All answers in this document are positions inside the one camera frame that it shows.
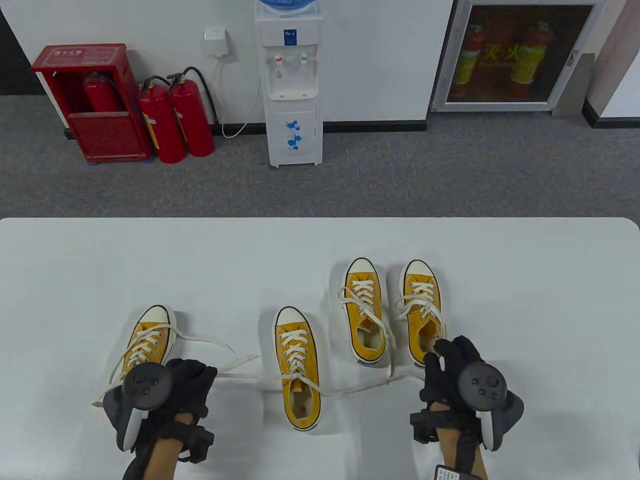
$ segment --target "white rubber toe cap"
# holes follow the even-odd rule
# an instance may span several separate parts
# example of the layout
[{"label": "white rubber toe cap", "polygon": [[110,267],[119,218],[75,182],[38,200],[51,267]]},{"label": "white rubber toe cap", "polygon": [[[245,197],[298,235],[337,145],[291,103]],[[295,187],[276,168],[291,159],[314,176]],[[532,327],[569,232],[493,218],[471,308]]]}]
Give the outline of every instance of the white rubber toe cap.
[{"label": "white rubber toe cap", "polygon": [[141,317],[140,322],[156,322],[156,323],[170,323],[169,321],[169,307],[162,305],[154,305],[150,307]]},{"label": "white rubber toe cap", "polygon": [[407,275],[428,275],[435,276],[429,266],[422,260],[414,260],[406,267]]},{"label": "white rubber toe cap", "polygon": [[349,269],[347,270],[347,275],[350,273],[375,273],[376,269],[367,259],[357,259],[354,261]]},{"label": "white rubber toe cap", "polygon": [[307,321],[300,311],[294,307],[284,307],[276,317],[276,326],[288,323],[300,323]]}]

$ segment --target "white power cable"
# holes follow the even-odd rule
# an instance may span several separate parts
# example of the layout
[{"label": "white power cable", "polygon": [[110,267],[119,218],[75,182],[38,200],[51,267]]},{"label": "white power cable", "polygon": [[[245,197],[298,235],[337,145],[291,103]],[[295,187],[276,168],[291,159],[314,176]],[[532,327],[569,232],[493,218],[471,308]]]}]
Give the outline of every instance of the white power cable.
[{"label": "white power cable", "polygon": [[[225,138],[231,139],[231,138],[235,138],[238,135],[240,135],[244,129],[246,128],[246,126],[251,122],[251,120],[249,120],[248,122],[246,122],[242,128],[240,128],[240,130],[238,130],[235,134],[231,135],[231,136],[227,136],[227,134],[225,133],[225,123],[222,120],[223,116],[226,116],[226,112],[225,112],[225,104],[224,101],[222,100],[222,96],[218,96],[217,92],[218,92],[218,84],[220,84],[220,86],[222,87],[222,82],[221,82],[221,78],[222,78],[222,71],[224,69],[224,66],[226,65],[226,62],[223,59],[218,59],[218,64],[215,66],[215,68],[213,69],[213,95],[216,98],[216,100],[218,101],[218,106],[219,106],[219,110],[220,110],[220,123],[222,124],[222,135]],[[259,81],[258,81],[258,93],[255,96],[255,100],[253,102],[253,106],[252,106],[252,110],[251,110],[251,114],[250,114],[250,118],[253,118],[256,115],[256,109],[257,106],[259,105],[259,100],[260,100],[260,95],[262,93],[262,78],[259,77]]]}]

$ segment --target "shoe insole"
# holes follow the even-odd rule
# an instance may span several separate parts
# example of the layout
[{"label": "shoe insole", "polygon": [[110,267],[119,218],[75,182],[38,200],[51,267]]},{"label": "shoe insole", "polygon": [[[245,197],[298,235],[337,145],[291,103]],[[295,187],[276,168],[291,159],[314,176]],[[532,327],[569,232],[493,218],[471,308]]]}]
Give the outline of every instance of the shoe insole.
[{"label": "shoe insole", "polygon": [[293,415],[298,419],[306,419],[313,410],[314,398],[311,394],[311,389],[304,383],[298,391],[291,391],[289,397],[289,404]]},{"label": "shoe insole", "polygon": [[434,352],[433,344],[438,339],[438,326],[435,322],[427,322],[418,332],[418,345],[425,353]]},{"label": "shoe insole", "polygon": [[364,348],[379,350],[382,347],[382,334],[380,327],[371,320],[362,321],[358,327],[358,341]]}]

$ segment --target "white table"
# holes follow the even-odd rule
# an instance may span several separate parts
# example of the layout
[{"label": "white table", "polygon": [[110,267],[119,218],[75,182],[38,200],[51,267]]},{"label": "white table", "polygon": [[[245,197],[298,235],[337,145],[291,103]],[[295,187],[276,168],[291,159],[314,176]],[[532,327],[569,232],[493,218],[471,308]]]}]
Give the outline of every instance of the white table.
[{"label": "white table", "polygon": [[[191,334],[262,355],[241,372],[275,372],[273,314],[295,305],[330,371],[323,385],[382,374],[341,355],[338,330],[328,332],[330,275],[359,255],[385,271],[387,303],[399,268],[427,261],[450,336],[470,337],[524,399],[502,449],[485,454],[492,479],[637,478],[640,235],[621,219],[2,220],[0,477],[121,478],[130,456],[89,403],[155,303]],[[235,358],[185,342],[177,351],[212,365]],[[327,401],[307,434],[264,391],[277,387],[216,381],[204,421],[216,443],[177,479],[433,475],[438,446],[413,442],[408,423],[422,406],[417,383]]]}]

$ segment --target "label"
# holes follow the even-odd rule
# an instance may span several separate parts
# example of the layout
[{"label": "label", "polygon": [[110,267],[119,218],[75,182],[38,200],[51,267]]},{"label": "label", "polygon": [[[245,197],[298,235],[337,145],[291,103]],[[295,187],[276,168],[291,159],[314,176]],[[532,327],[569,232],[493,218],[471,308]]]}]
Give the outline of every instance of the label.
[{"label": "label", "polygon": [[544,60],[547,47],[538,45],[537,47],[520,47],[520,59],[513,65],[511,80],[515,83],[529,84],[533,82],[538,65]]},{"label": "label", "polygon": [[284,46],[295,47],[298,44],[298,30],[284,31]]},{"label": "label", "polygon": [[156,133],[154,132],[153,125],[156,124],[156,121],[153,118],[149,118],[146,113],[142,114],[145,117],[145,123],[147,124],[147,128],[149,129],[149,133],[151,135],[151,141],[154,143],[154,147],[156,150],[160,150],[160,146],[158,145],[158,139],[156,138]]},{"label": "label", "polygon": [[480,57],[480,50],[477,52],[462,50],[460,60],[458,61],[458,67],[456,68],[456,74],[453,77],[454,84],[464,85],[469,83],[471,75],[474,73],[478,57]]},{"label": "label", "polygon": [[460,480],[460,474],[438,466],[435,480]]},{"label": "label", "polygon": [[109,65],[118,47],[57,47],[42,63],[43,67],[73,67]]}]

